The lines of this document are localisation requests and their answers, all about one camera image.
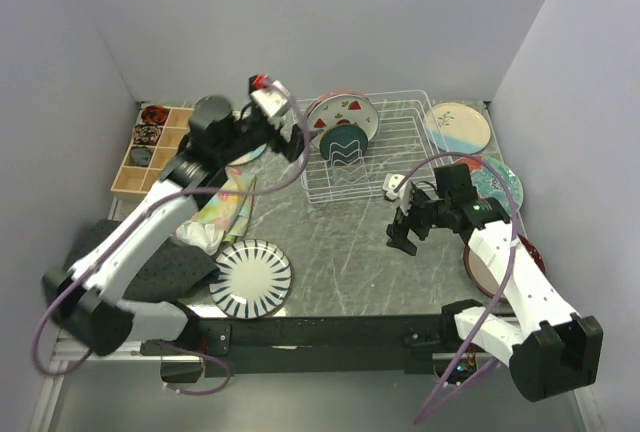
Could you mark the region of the teal saucer brown rim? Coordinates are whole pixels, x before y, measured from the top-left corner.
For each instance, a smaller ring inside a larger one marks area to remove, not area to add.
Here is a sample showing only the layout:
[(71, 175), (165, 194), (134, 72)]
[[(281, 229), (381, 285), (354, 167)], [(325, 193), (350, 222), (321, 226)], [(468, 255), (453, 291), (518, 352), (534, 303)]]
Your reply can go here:
[(354, 124), (338, 124), (320, 139), (322, 158), (331, 165), (349, 165), (361, 158), (369, 144), (364, 130)]

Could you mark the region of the watermelon pattern plate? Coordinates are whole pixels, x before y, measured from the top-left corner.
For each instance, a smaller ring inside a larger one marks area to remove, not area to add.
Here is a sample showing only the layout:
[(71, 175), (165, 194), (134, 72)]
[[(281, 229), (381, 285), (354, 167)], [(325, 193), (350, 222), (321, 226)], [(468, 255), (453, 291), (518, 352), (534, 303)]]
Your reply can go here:
[(306, 115), (307, 126), (311, 132), (321, 136), (338, 124), (359, 126), (371, 140), (379, 129), (380, 114), (368, 97), (340, 95), (319, 103)]

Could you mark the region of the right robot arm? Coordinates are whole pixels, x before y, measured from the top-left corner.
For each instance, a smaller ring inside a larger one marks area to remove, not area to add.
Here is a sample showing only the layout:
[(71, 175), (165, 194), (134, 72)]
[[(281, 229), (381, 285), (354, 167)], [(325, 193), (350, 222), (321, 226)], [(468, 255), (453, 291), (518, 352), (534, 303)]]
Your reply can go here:
[(385, 177), (386, 198), (399, 203), (388, 246), (415, 255), (410, 232), (425, 239), (433, 229), (451, 230), (484, 263), (518, 320), (512, 325), (473, 303), (446, 306), (442, 345), (460, 351), (472, 342), (490, 353), (531, 402), (593, 384), (604, 338), (596, 318), (580, 316), (555, 290), (500, 202), (478, 195), (467, 164), (438, 167), (435, 176), (435, 198), (400, 174)]

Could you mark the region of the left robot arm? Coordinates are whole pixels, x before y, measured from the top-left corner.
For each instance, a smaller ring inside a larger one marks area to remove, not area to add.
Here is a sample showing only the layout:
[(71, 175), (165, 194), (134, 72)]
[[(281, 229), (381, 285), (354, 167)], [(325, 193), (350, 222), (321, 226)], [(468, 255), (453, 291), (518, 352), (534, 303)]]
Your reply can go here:
[(297, 108), (290, 93), (276, 88), (253, 92), (251, 113), (242, 119), (223, 96), (201, 99), (177, 154), (134, 212), (68, 271), (45, 274), (49, 318), (98, 356), (128, 340), (162, 340), (176, 353), (193, 351), (200, 340), (195, 313), (177, 302), (136, 302), (124, 294), (169, 236), (226, 183), (227, 165), (263, 144), (290, 162), (308, 154), (304, 118), (289, 139), (280, 133), (282, 117)]

